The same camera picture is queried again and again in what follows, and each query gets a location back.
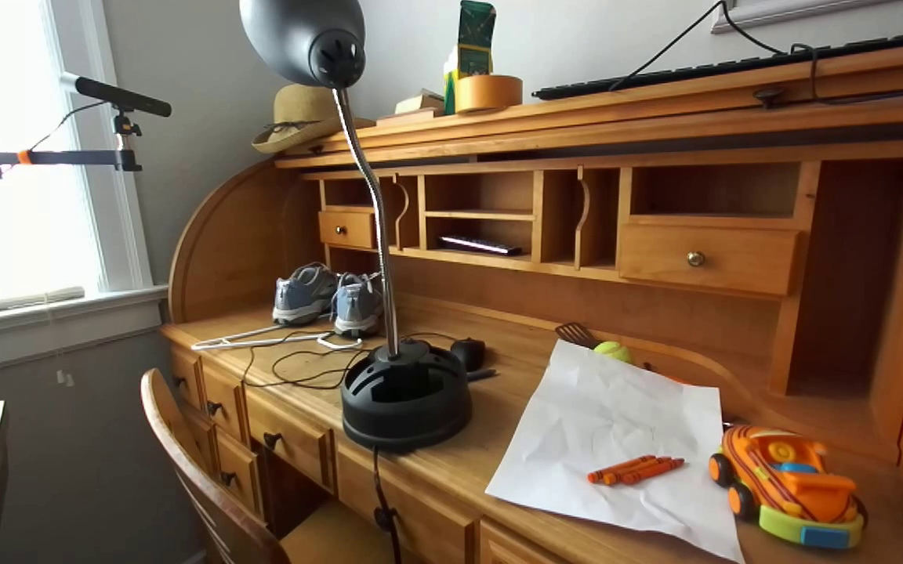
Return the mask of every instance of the straw hat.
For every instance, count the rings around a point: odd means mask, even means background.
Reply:
[[[272,98],[272,124],[254,139],[254,150],[303,150],[339,132],[339,116],[326,88],[287,83]]]

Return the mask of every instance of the toy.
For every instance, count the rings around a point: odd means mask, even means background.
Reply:
[[[826,446],[781,428],[731,427],[708,458],[713,483],[729,489],[740,521],[814,546],[857,548],[869,523],[857,483],[826,471]]]

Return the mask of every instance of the lamp arm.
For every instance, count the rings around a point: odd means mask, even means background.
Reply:
[[[375,212],[376,212],[376,253],[381,253],[381,280],[382,280],[386,346],[390,346],[390,356],[399,356],[394,280],[390,272],[390,212],[386,212],[382,188],[381,188],[381,179],[372,169],[366,157],[360,152],[360,142],[357,142],[357,129],[355,129],[355,118],[351,118],[350,92],[344,88],[334,88],[334,101],[335,101],[339,124],[344,129],[355,167],[365,174],[365,184],[366,184],[366,195],[372,195]]]

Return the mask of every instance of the black lamp shade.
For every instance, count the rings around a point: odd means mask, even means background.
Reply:
[[[350,88],[365,71],[357,0],[240,0],[257,56],[290,81]]]

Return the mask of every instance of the paper sheet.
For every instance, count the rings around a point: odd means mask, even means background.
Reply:
[[[743,562],[724,489],[708,483],[722,446],[720,387],[685,385],[558,340],[485,496],[678,535]],[[639,455],[685,458],[685,468],[639,484],[594,484],[590,471]]]

